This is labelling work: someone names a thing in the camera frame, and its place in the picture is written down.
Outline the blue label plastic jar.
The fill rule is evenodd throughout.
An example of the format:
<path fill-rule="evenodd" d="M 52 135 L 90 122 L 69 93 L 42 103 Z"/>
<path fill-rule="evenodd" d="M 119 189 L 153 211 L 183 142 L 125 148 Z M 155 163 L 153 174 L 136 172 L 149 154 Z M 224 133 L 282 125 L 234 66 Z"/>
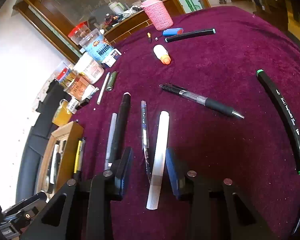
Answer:
<path fill-rule="evenodd" d="M 91 31 L 79 44 L 99 63 L 101 63 L 114 49 L 98 29 Z"/>

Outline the black marker teal caps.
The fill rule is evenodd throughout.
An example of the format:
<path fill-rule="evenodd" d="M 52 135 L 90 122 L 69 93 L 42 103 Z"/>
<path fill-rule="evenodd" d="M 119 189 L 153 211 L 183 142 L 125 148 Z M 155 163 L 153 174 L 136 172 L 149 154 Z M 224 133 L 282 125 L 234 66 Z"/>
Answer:
<path fill-rule="evenodd" d="M 165 42 L 170 43 L 170 42 L 185 40 L 185 39 L 189 39 L 189 38 L 209 36 L 209 35 L 214 35 L 214 34 L 216 34 L 215 28 L 204 29 L 204 30 L 192 31 L 192 32 L 188 32 L 188 33 L 182 33 L 182 34 L 178 34 L 178 35 L 174 35 L 174 36 L 169 36 L 169 37 L 165 38 Z"/>

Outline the white orange glue bottle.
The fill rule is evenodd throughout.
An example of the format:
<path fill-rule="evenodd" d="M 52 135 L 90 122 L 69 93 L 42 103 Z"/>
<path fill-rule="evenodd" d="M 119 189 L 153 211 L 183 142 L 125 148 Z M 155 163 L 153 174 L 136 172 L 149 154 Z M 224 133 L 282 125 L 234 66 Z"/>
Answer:
<path fill-rule="evenodd" d="M 156 45 L 153 48 L 153 51 L 156 55 L 156 57 L 165 65 L 170 64 L 171 62 L 171 58 L 168 54 L 168 51 L 165 49 L 165 47 L 163 45 Z"/>

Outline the black marker grey cap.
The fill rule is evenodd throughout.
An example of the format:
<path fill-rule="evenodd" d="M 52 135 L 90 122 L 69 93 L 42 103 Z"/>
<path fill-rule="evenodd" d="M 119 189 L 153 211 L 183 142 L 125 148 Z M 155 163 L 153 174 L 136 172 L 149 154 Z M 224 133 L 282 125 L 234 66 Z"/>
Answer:
<path fill-rule="evenodd" d="M 54 166 L 54 183 L 55 186 L 57 185 L 57 178 L 58 178 L 58 171 L 59 171 L 59 165 L 61 161 L 61 154 L 59 152 L 56 153 L 55 156 L 55 166 Z"/>

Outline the yellow black pen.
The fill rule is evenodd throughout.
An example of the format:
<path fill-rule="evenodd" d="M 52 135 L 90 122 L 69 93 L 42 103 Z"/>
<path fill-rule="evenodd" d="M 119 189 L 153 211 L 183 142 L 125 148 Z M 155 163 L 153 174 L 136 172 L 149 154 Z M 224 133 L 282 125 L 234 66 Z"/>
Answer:
<path fill-rule="evenodd" d="M 81 170 L 83 138 L 79 139 L 74 164 L 74 176 Z"/>

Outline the small yellow black screwdriver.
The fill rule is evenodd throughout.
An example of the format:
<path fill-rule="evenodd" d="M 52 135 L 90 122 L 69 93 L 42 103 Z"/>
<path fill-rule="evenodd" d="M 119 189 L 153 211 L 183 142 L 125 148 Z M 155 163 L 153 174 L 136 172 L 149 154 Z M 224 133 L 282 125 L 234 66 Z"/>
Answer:
<path fill-rule="evenodd" d="M 152 36 L 151 36 L 151 33 L 147 33 L 147 37 L 148 37 L 148 41 L 149 41 L 149 43 L 151 43 L 152 42 Z"/>

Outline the clear orange label jar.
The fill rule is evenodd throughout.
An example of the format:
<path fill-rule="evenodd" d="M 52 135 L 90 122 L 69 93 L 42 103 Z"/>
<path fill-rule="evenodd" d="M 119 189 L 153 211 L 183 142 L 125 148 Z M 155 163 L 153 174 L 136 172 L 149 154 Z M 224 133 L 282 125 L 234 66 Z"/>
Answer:
<path fill-rule="evenodd" d="M 83 99 L 85 90 L 89 85 L 90 83 L 81 74 L 78 74 L 64 91 L 76 98 L 78 101 L 81 101 Z"/>

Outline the white slim marker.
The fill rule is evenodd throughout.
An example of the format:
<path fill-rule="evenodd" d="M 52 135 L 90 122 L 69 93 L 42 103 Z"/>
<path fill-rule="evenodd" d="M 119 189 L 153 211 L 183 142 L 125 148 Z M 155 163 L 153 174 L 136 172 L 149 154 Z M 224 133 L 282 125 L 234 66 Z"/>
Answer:
<path fill-rule="evenodd" d="M 159 204 L 161 184 L 165 167 L 169 122 L 169 113 L 167 111 L 162 111 L 159 118 L 158 136 L 155 148 L 151 184 L 149 187 L 146 205 L 148 210 L 156 210 Z"/>

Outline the yellow tape roll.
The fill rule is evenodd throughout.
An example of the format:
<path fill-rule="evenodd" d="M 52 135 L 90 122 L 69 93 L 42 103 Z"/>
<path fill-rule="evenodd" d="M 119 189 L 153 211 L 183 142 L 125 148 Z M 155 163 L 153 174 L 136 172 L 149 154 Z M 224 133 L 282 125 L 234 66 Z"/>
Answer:
<path fill-rule="evenodd" d="M 62 99 L 53 116 L 52 123 L 58 127 L 66 125 L 72 117 L 72 113 L 67 109 L 68 103 L 68 101 Z"/>

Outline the gold packet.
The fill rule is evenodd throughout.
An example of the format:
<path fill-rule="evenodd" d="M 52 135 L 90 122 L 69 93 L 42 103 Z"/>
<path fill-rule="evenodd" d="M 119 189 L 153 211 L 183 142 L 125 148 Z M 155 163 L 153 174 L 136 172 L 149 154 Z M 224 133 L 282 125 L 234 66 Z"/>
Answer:
<path fill-rule="evenodd" d="M 56 77 L 56 80 L 59 82 L 59 84 L 64 88 L 67 89 L 72 82 L 74 81 L 74 79 L 77 76 L 77 72 L 65 67 L 60 73 L 59 75 Z"/>

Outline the blue patterned clear pen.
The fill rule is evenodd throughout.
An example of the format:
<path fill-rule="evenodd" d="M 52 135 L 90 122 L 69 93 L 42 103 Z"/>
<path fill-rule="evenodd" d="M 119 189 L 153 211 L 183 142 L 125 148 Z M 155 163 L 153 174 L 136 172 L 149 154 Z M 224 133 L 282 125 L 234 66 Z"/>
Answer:
<path fill-rule="evenodd" d="M 145 168 L 149 183 L 151 182 L 151 166 L 149 162 L 149 138 L 147 125 L 147 103 L 145 100 L 141 101 L 141 138 L 142 150 L 145 158 Z"/>

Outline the blue lighter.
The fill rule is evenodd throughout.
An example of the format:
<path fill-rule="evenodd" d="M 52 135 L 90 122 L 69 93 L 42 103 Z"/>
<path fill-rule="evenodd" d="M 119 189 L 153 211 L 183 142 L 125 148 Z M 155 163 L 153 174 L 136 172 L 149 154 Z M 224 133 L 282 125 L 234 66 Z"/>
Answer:
<path fill-rule="evenodd" d="M 162 32 L 164 37 L 170 37 L 174 35 L 180 35 L 184 32 L 183 28 L 169 28 Z"/>

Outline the black marker green cap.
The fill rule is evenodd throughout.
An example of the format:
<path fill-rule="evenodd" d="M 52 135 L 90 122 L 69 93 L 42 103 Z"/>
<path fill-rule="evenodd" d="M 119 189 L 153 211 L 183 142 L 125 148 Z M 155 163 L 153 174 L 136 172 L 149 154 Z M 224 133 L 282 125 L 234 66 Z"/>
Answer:
<path fill-rule="evenodd" d="M 296 171 L 298 175 L 300 175 L 300 129 L 297 125 L 296 118 L 283 94 L 266 72 L 259 69 L 256 71 L 256 77 L 259 83 L 263 86 L 281 118 L 294 155 Z"/>

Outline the wooden cabinet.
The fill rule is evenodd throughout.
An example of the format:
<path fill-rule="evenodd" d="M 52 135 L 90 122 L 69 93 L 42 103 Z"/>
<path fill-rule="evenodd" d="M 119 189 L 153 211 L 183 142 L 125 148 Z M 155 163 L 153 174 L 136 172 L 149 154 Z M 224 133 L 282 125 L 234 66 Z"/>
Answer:
<path fill-rule="evenodd" d="M 172 17 L 210 7 L 208 0 L 162 1 Z M 116 44 L 139 29 L 152 25 L 152 22 L 143 10 L 129 15 L 120 23 L 110 23 L 106 15 L 121 14 L 140 3 L 140 0 L 20 0 L 13 9 L 67 60 L 76 63 L 82 56 L 82 49 L 69 37 L 76 25 L 83 22 L 91 28 L 102 28 L 108 41 Z"/>

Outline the pink knitted bottle sleeve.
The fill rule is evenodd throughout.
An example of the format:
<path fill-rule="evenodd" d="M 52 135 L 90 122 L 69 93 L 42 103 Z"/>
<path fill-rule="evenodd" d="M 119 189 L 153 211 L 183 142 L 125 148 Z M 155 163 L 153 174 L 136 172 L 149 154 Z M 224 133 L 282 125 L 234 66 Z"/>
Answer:
<path fill-rule="evenodd" d="M 173 25 L 173 20 L 161 0 L 141 0 L 141 8 L 158 31 Z"/>

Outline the black bag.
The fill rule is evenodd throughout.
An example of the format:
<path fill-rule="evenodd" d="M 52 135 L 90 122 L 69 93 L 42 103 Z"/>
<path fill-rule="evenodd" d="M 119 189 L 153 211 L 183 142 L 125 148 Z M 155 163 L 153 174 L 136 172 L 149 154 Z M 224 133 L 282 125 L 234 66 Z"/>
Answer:
<path fill-rule="evenodd" d="M 57 129 L 52 123 L 53 116 L 62 99 L 70 99 L 63 87 L 54 80 L 50 83 L 45 99 L 38 104 L 40 115 L 30 129 L 20 163 L 15 201 L 33 196 L 36 192 L 37 177 L 43 155 L 51 133 Z"/>

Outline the purple tablecloth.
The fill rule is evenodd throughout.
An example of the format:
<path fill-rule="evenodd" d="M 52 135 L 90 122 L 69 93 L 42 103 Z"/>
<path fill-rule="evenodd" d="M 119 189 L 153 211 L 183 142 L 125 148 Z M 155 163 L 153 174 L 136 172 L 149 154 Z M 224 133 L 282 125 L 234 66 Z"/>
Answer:
<path fill-rule="evenodd" d="M 253 203 L 279 239 L 288 239 L 300 209 L 300 175 L 281 119 L 256 78 L 264 70 L 283 93 L 300 127 L 300 49 L 278 29 L 237 7 L 215 7 L 174 18 L 185 31 L 215 28 L 216 34 L 166 43 L 172 61 L 153 53 L 147 33 L 134 33 L 117 45 L 121 57 L 114 89 L 100 105 L 93 99 L 75 119 L 87 140 L 82 178 L 104 167 L 111 115 L 125 92 L 131 108 L 125 146 L 134 159 L 127 193 L 113 202 L 115 239 L 185 239 L 189 205 L 176 200 L 162 181 L 159 207 L 146 209 L 149 182 L 141 148 L 142 100 L 147 102 L 149 145 L 155 149 L 159 116 L 170 115 L 168 145 L 188 167 L 214 180 L 230 178 Z M 244 119 L 227 116 L 159 87 L 171 83 L 232 107 Z"/>

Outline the white barcode box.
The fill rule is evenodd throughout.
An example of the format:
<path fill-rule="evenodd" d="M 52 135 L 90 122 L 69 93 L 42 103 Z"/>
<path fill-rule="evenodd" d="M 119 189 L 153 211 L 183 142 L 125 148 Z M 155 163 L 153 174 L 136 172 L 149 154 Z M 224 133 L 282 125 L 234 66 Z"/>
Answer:
<path fill-rule="evenodd" d="M 80 105 L 80 102 L 72 97 L 71 100 L 68 102 L 66 109 L 71 112 L 72 114 L 75 114 L 77 112 L 77 107 Z"/>

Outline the blue white small box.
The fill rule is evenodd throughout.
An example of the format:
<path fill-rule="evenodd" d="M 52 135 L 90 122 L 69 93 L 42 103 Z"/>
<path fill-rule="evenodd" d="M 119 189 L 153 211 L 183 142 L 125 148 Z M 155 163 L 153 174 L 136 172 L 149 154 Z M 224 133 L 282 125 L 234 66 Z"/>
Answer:
<path fill-rule="evenodd" d="M 115 62 L 121 57 L 121 53 L 117 49 L 113 49 L 108 56 L 104 58 L 101 62 L 102 66 L 105 68 L 111 68 Z"/>

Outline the black clear pen by jars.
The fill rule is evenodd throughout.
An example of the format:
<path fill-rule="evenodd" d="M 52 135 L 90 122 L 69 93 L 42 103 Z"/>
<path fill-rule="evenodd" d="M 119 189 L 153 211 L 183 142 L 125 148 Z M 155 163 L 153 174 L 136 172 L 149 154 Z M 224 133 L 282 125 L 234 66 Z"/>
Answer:
<path fill-rule="evenodd" d="M 96 87 L 96 88 L 90 93 L 89 96 L 87 96 L 85 99 L 83 99 L 83 100 L 76 106 L 75 109 L 76 109 L 76 110 L 79 110 L 79 109 L 83 108 L 84 106 L 86 106 L 86 105 L 90 102 L 91 98 L 94 96 L 94 94 L 95 94 L 98 90 L 99 90 L 99 88 Z"/>

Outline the translucent white pen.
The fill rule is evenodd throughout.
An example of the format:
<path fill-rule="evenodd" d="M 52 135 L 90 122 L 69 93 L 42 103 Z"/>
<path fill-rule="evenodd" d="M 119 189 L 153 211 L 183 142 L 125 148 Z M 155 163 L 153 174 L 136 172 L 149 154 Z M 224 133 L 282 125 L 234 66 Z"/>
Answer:
<path fill-rule="evenodd" d="M 109 157 L 110 157 L 110 153 L 111 153 L 111 145 L 113 142 L 113 136 L 114 136 L 114 132 L 115 132 L 116 119 L 117 119 L 117 113 L 113 113 L 111 115 L 111 122 L 110 122 L 107 148 L 106 148 L 106 157 L 105 157 L 105 162 L 104 162 L 105 170 L 108 170 L 111 167 L 111 164 L 109 165 Z"/>

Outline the green lighter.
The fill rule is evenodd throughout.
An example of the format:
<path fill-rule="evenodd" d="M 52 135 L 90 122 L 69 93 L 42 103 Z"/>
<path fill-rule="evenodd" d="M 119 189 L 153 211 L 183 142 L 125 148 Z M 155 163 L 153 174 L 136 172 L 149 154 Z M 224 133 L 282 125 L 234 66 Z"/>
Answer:
<path fill-rule="evenodd" d="M 107 92 L 110 92 L 110 91 L 113 90 L 114 84 L 115 84 L 115 81 L 116 81 L 116 78 L 117 78 L 117 74 L 118 74 L 117 71 L 114 71 L 114 72 L 111 73 L 110 78 L 109 78 L 108 83 L 107 83 L 107 86 L 106 86 L 106 91 Z"/>

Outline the black marker pink cap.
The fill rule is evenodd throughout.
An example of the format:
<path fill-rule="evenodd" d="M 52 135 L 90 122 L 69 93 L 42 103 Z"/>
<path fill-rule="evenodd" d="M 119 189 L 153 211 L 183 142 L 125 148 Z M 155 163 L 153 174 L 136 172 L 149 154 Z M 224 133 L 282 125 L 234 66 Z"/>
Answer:
<path fill-rule="evenodd" d="M 131 94 L 125 92 L 122 97 L 122 101 L 119 107 L 117 120 L 115 124 L 115 130 L 113 135 L 113 141 L 110 149 L 109 164 L 113 164 L 115 160 L 120 158 L 122 149 L 122 143 L 124 141 L 129 110 L 130 110 Z"/>

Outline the black retractable gel pen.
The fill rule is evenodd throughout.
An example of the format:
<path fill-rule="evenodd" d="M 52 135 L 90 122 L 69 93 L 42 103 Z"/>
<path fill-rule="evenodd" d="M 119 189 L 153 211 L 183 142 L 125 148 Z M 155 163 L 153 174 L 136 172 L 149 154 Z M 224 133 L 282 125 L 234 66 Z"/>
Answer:
<path fill-rule="evenodd" d="M 159 87 L 169 93 L 176 94 L 188 100 L 194 101 L 200 105 L 203 105 L 209 109 L 217 111 L 219 113 L 225 114 L 227 116 L 235 116 L 237 118 L 244 119 L 244 116 L 238 111 L 234 110 L 232 107 L 224 105 L 216 100 L 211 98 L 204 97 L 202 95 L 196 94 L 187 90 L 186 88 L 176 86 L 171 83 L 166 83 L 163 85 L 159 85 Z"/>

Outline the white medicine jar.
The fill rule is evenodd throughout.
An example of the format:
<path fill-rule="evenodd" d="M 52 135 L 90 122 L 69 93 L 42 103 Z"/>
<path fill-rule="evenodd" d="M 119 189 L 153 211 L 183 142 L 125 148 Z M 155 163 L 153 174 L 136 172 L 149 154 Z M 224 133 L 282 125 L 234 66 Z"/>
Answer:
<path fill-rule="evenodd" d="M 74 65 L 74 71 L 81 74 L 91 85 L 95 84 L 104 74 L 102 66 L 88 53 L 84 53 Z"/>

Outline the cardboard box tray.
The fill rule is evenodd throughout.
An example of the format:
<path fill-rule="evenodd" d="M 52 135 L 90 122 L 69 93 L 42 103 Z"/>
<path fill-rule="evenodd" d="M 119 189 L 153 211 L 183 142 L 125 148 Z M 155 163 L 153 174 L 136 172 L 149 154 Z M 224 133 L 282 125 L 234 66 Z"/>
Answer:
<path fill-rule="evenodd" d="M 49 187 L 50 182 L 46 177 L 50 172 L 56 175 L 53 192 L 58 191 L 72 178 L 78 141 L 82 135 L 83 127 L 74 121 L 51 133 L 39 167 L 37 182 L 34 187 L 36 193 Z"/>

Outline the white stick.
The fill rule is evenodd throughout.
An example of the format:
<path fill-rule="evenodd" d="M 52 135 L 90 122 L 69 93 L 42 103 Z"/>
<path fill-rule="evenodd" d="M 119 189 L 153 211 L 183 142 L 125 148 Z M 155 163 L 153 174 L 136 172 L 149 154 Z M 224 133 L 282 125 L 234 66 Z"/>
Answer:
<path fill-rule="evenodd" d="M 108 83 L 109 77 L 110 77 L 110 72 L 108 72 L 108 73 L 106 74 L 106 77 L 105 77 L 105 79 L 104 79 L 103 85 L 102 85 L 102 87 L 101 87 L 99 96 L 98 96 L 98 98 L 97 98 L 97 104 L 98 104 L 98 105 L 101 104 L 102 96 L 103 96 L 104 91 L 105 91 L 105 89 L 106 89 L 106 85 L 107 85 L 107 83 Z"/>

